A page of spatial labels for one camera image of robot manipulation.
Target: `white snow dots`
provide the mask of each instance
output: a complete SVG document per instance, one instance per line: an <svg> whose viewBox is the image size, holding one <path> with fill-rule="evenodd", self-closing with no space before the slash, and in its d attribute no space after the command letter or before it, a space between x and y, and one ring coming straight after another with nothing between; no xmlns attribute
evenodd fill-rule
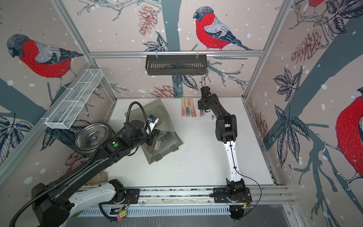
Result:
<svg viewBox="0 0 363 227"><path fill-rule="evenodd" d="M27 177L27 178L23 181L23 183L24 183L24 184L30 184L30 183L32 182L32 180L33 180L33 177L32 177L32 176L30 176L30 177Z"/></svg>

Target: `white tabletop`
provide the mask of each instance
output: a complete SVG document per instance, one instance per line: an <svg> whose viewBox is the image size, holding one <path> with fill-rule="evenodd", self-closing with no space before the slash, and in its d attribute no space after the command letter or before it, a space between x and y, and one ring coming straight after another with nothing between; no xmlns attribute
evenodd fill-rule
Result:
<svg viewBox="0 0 363 227"><path fill-rule="evenodd" d="M114 131L122 128L125 112L130 103L141 105L155 99L119 99L109 124ZM243 175L255 179L260 185L273 184L266 162L241 98L219 98L224 109L237 118L237 160ZM227 177L227 155L222 142L215 135L216 119L213 112L199 117L198 99L193 99L197 118L181 117L181 99L164 98L162 102L168 111L174 128L184 143L179 150L169 153L160 161L149 165L144 153L138 150L133 156L126 156L107 168L110 179L120 180L125 187L161 186L216 186L225 185ZM244 178L246 185L256 183Z"/></svg>

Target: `wallpaper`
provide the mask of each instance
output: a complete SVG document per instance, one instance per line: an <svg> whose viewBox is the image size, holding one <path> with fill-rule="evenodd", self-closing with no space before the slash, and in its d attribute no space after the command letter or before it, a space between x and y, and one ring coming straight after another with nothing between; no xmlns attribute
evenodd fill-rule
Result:
<svg viewBox="0 0 363 227"><path fill-rule="evenodd" d="M144 43L166 40L167 50L263 49L281 0L64 0L90 51L144 51ZM202 16L210 13L203 20ZM197 25L211 25L208 33Z"/></svg>
<svg viewBox="0 0 363 227"><path fill-rule="evenodd" d="M362 226L363 1L297 1L248 98L307 226Z"/></svg>
<svg viewBox="0 0 363 227"><path fill-rule="evenodd" d="M0 3L0 167L16 146L86 65L77 43L52 4ZM70 130L48 128L0 187L0 226L31 198L38 183L48 184L84 162L72 150L82 128L104 122L112 105L98 85ZM31 208L16 226L37 226Z"/></svg>
<svg viewBox="0 0 363 227"><path fill-rule="evenodd" d="M207 57L208 71L203 76L149 76L145 62L137 58L97 59L118 98L201 96L209 86L218 96L241 96L246 89L258 57Z"/></svg>

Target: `red bird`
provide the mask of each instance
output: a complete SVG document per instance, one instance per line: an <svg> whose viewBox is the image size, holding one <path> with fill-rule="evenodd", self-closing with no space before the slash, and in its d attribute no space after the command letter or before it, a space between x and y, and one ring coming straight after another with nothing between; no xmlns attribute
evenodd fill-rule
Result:
<svg viewBox="0 0 363 227"><path fill-rule="evenodd" d="M358 89L363 95L363 88ZM337 118L337 139L338 146L326 144L340 151L346 160L353 166L356 173L347 180L341 173L336 173L341 176L348 187L345 190L350 191L350 183L358 178L363 178L363 97L357 97L347 108L345 108Z"/></svg>
<svg viewBox="0 0 363 227"><path fill-rule="evenodd" d="M209 48L222 50L225 46L240 46L243 49L251 50L241 44L229 28L218 20L211 7L203 6L195 11L193 18L196 19L197 37L201 43Z"/></svg>
<svg viewBox="0 0 363 227"><path fill-rule="evenodd" d="M43 44L29 39L22 34L13 35L8 39L7 46L12 57L18 56L31 70L40 76L59 78L62 85L62 76L71 71L72 62L83 56L75 51L59 48L55 45Z"/></svg>

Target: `pine cone illustration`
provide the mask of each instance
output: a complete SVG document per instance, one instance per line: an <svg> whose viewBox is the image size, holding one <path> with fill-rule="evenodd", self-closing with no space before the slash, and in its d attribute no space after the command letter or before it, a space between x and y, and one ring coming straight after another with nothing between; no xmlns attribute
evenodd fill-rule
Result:
<svg viewBox="0 0 363 227"><path fill-rule="evenodd" d="M154 87L151 96L154 97L175 97L179 96L179 93L171 86L163 85L162 87Z"/></svg>
<svg viewBox="0 0 363 227"><path fill-rule="evenodd" d="M267 127L266 120L261 116L261 112L254 113L254 121L257 124L257 128L260 132L262 139L265 139L265 137L267 136L267 134L269 132L269 128Z"/></svg>
<svg viewBox="0 0 363 227"><path fill-rule="evenodd" d="M151 33L152 29L155 28L156 24L156 12L149 5L141 6L139 11L139 32L145 36L146 33Z"/></svg>
<svg viewBox="0 0 363 227"><path fill-rule="evenodd" d="M74 152L65 161L64 163L65 167L63 168L63 173L71 172L72 170L77 168L80 164L84 163L86 160L87 158L85 156L82 156L81 154Z"/></svg>
<svg viewBox="0 0 363 227"><path fill-rule="evenodd" d="M320 47L321 43L321 32L317 29L308 33L305 36L304 41L301 42L299 46L296 47L295 52L291 55L291 61L299 63L300 61L305 61L310 59L315 51Z"/></svg>

